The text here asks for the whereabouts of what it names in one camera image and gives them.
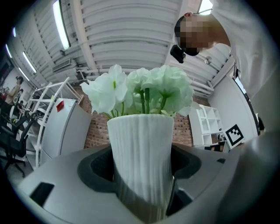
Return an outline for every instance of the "white vase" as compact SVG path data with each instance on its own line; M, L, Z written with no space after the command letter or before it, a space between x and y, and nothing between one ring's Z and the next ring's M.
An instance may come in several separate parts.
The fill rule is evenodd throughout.
M127 115L107 124L119 199L145 223L163 219L173 184L173 118L159 114Z

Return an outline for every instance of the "white cabinet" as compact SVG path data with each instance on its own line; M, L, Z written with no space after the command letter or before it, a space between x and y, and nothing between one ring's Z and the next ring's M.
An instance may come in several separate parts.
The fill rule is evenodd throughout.
M216 108L200 105L200 109L191 109L189 120L192 128L193 145L212 144L211 134L223 132L223 125Z

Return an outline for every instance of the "white corrugated ceiling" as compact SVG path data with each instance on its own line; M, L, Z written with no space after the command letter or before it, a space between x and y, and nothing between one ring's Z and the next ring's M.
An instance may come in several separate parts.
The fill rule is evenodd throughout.
M7 43L14 63L35 86L58 81L52 68L70 58L89 70L114 64L128 69L170 64L202 84L211 81L229 58L229 48L222 44L187 56L183 64L169 55L177 19L187 11L197 12L199 0L61 0L71 43L66 51L56 29L53 2L36 2L16 25L17 37L11 35ZM22 51L37 70L35 75ZM208 56L210 65L204 62Z

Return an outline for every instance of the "white metal rack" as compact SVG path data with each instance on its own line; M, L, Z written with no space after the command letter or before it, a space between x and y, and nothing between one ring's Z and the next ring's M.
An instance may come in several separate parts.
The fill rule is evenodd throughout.
M200 105L200 109L192 108L189 113L192 128L193 145L212 144L212 134L223 132L223 125L216 108Z
M48 106L44 117L42 119L37 119L37 124L32 125L28 132L27 150L33 148L34 152L29 150L26 157L33 169L39 167L39 153L42 148L41 142L44 127L46 126L47 117L51 112L56 98L59 96L60 98L73 98L79 100L83 97L83 95L80 96L74 90L74 88L68 83L68 80L69 77L64 82L55 84L49 83L46 87L36 89L26 105L26 108L28 108L32 102L36 102L36 105L34 109L31 109L32 111L30 111L30 114L35 112L42 104ZM35 93L41 94L39 99L33 99Z

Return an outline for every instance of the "camera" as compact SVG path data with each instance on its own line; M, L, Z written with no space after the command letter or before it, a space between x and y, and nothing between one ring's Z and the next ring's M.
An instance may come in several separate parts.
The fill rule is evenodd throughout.
M175 59L179 61L179 63L184 63L186 55L178 45L172 46L170 54L175 57Z

